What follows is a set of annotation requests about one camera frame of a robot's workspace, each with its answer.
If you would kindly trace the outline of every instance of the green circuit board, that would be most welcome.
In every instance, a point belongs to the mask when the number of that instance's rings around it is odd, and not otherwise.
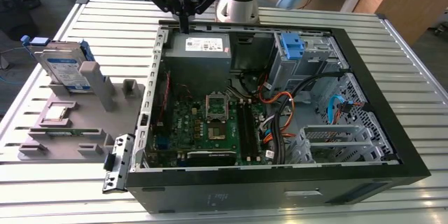
[[[232,151],[236,152],[236,165],[260,165],[264,159],[241,160],[240,137],[235,101],[229,102],[229,116],[223,123],[205,120],[205,100],[177,101],[173,109],[172,133],[165,140],[167,148],[157,151],[157,167],[177,167],[179,156],[192,151]],[[257,117],[264,108],[252,104],[251,110],[255,117],[253,131],[257,136]]]

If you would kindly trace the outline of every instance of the open computer tower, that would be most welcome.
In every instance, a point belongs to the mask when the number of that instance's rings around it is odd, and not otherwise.
[[[431,175],[343,29],[160,22],[152,57],[108,175],[149,213],[353,204]]]

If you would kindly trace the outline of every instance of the connector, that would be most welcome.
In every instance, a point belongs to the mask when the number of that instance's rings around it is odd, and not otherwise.
[[[343,113],[349,113],[349,110],[352,109],[353,107],[353,102],[352,101],[344,101],[341,103],[341,112]]]

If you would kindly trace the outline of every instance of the electrical component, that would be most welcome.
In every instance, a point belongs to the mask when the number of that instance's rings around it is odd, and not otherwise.
[[[197,151],[187,153],[187,166],[233,166],[236,152]]]
[[[61,121],[64,118],[65,112],[67,112],[65,106],[51,106],[47,111],[44,120],[45,121]]]
[[[251,105],[248,103],[239,104],[236,107],[236,114],[239,116],[237,129],[240,132],[241,159],[251,157],[256,158],[259,156],[259,146]]]
[[[208,121],[225,121],[229,118],[228,97],[221,92],[212,92],[205,96],[205,118]]]
[[[208,124],[208,139],[224,140],[225,139],[227,124],[225,123],[209,123]]]

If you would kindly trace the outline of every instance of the blue clip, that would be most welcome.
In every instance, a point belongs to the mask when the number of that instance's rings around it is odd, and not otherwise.
[[[91,46],[88,44],[88,42],[85,40],[81,40],[79,42],[79,44],[81,45],[81,48],[84,49],[83,52],[85,53],[85,58],[88,61],[95,61],[95,57],[91,51]]]
[[[299,60],[305,51],[305,43],[297,33],[281,33],[281,43],[287,51],[288,60]]]

